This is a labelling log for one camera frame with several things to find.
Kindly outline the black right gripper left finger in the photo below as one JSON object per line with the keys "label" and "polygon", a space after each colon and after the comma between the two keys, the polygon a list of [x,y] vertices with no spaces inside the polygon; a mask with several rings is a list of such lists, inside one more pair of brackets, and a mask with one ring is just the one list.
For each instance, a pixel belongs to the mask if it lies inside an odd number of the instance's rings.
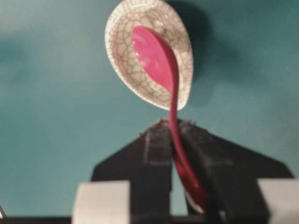
{"label": "black right gripper left finger", "polygon": [[170,221],[172,150],[168,119],[161,119],[97,164],[91,181],[129,181],[129,222],[167,224]]}

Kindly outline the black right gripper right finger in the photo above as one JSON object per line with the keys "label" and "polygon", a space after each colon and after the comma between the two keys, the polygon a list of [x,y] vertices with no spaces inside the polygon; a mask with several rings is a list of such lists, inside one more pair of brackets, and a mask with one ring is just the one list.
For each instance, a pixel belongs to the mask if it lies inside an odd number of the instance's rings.
{"label": "black right gripper right finger", "polygon": [[270,211],[257,181],[293,179],[289,168],[188,120],[179,120],[178,127],[187,158],[206,192],[208,223],[267,223]]}

